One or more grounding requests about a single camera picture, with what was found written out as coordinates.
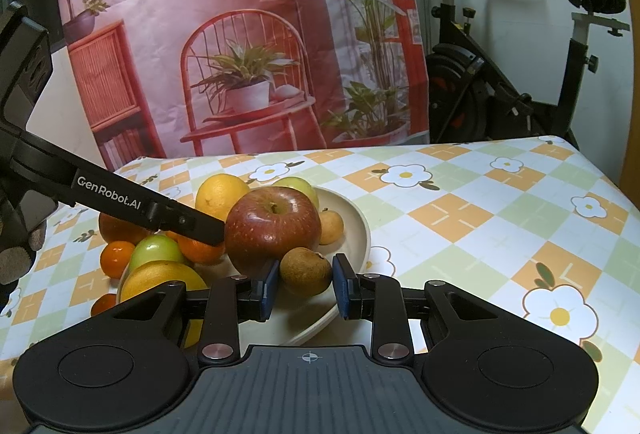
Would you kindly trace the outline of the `grey gloved hand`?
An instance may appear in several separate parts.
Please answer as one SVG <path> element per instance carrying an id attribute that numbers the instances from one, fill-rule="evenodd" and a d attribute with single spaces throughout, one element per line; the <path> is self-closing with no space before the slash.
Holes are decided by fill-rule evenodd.
<path id="1" fill-rule="evenodd" d="M 1 217 L 1 284 L 9 286 L 16 283 L 29 272 L 35 262 L 36 253 L 46 240 L 47 220 L 41 220 L 28 238 L 22 243 L 8 242 L 13 223 L 7 217 Z"/>

